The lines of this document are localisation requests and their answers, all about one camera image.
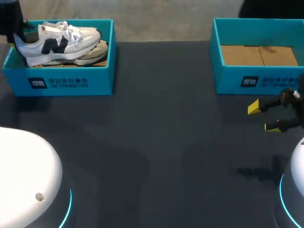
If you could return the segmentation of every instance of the shoe sole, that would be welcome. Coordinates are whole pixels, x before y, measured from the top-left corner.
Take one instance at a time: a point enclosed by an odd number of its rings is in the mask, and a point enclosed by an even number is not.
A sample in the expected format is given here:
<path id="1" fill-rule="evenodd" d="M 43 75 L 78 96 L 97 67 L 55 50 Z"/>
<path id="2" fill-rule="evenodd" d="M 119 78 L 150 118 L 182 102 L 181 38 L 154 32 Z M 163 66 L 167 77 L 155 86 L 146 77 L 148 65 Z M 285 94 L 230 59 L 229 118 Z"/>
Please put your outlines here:
<path id="1" fill-rule="evenodd" d="M 27 60 L 28 66 L 30 66 L 30 67 L 42 65 L 42 64 L 51 62 L 55 59 L 73 60 L 73 59 L 77 59 L 81 56 L 84 56 L 86 53 L 93 50 L 98 43 L 99 43 L 99 40 L 96 41 L 91 46 L 89 46 L 83 50 L 80 50 L 78 52 L 74 52 L 74 53 L 69 53 L 69 54 L 51 53 L 51 54 L 47 54 L 47 55 L 43 55 L 43 56 L 27 57 L 26 60 Z"/>
<path id="2" fill-rule="evenodd" d="M 43 64 L 44 67 L 51 67 L 51 66 L 58 66 L 58 65 L 75 65 L 75 66 L 80 66 L 80 67 L 86 67 L 86 66 L 91 66 L 96 63 L 104 62 L 107 60 L 108 57 L 108 52 L 103 54 L 102 56 L 96 57 L 96 58 L 91 58 L 91 59 L 73 59 L 73 60 L 65 60 L 63 59 L 62 61 L 52 61 L 51 63 L 48 64 Z"/>

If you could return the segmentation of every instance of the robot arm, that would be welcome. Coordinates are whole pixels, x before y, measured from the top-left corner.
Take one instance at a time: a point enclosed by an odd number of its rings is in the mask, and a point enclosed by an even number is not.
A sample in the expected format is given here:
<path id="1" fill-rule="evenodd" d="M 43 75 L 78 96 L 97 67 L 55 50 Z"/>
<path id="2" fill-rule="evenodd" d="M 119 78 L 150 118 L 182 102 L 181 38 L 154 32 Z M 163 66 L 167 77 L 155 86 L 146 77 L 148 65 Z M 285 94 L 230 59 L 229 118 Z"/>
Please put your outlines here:
<path id="1" fill-rule="evenodd" d="M 0 0 L 0 35 L 6 36 L 10 44 L 15 43 L 14 33 L 26 42 L 25 28 L 33 29 L 33 26 L 23 18 L 19 0 Z"/>
<path id="2" fill-rule="evenodd" d="M 299 93 L 293 88 L 284 89 L 279 97 L 270 101 L 257 99 L 248 107 L 248 114 L 266 112 L 269 108 L 283 105 L 287 107 L 290 104 L 295 113 L 295 117 L 289 120 L 277 120 L 273 123 L 265 124 L 265 131 L 286 132 L 293 127 L 302 126 L 304 128 L 304 98 L 300 93 L 304 88 L 304 74 L 299 77 Z"/>

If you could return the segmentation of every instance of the white dome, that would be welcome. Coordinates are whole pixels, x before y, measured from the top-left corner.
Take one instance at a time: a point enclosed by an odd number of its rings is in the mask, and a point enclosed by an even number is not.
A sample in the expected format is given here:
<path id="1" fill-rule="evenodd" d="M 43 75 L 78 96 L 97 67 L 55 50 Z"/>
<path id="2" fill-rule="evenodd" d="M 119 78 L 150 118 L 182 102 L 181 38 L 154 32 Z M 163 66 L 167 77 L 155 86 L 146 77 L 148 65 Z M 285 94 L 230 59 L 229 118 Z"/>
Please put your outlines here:
<path id="1" fill-rule="evenodd" d="M 62 166 L 54 148 L 40 136 L 0 127 L 0 227 L 22 228 L 54 200 Z"/>
<path id="2" fill-rule="evenodd" d="M 295 184 L 304 196 L 304 138 L 295 147 L 290 165 Z"/>

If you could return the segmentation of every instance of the shoelace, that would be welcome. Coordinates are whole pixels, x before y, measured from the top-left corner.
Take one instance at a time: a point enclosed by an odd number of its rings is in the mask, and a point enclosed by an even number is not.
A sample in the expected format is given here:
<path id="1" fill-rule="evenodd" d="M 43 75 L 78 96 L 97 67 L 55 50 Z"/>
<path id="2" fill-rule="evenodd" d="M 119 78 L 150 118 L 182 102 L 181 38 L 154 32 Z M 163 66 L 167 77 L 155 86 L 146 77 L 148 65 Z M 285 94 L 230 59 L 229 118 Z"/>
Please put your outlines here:
<path id="1" fill-rule="evenodd" d="M 61 29 L 63 32 L 66 33 L 66 35 L 75 43 L 78 43 L 82 40 L 82 34 L 80 30 L 73 26 L 68 25 L 66 21 L 61 21 L 56 23 L 56 27 Z"/>

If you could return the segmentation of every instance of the teal shoe box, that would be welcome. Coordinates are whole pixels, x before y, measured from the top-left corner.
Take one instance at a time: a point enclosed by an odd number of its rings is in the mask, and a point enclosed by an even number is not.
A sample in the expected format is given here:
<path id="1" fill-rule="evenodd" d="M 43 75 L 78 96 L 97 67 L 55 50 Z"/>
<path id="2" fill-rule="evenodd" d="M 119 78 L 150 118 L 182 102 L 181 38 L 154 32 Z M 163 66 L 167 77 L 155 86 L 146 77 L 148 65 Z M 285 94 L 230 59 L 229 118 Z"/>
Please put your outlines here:
<path id="1" fill-rule="evenodd" d="M 57 23 L 58 20 L 45 20 Z M 102 40 L 109 43 L 105 67 L 41 67 L 28 68 L 22 57 L 10 49 L 3 64 L 15 96 L 86 96 L 111 95 L 114 82 L 116 39 L 114 21 L 110 19 L 66 20 L 77 27 L 95 27 L 102 32 Z M 37 28 L 43 20 L 30 23 Z"/>
<path id="2" fill-rule="evenodd" d="M 304 73 L 302 19 L 214 19 L 210 56 L 217 94 L 278 95 Z M 222 45 L 291 47 L 298 66 L 226 65 Z"/>

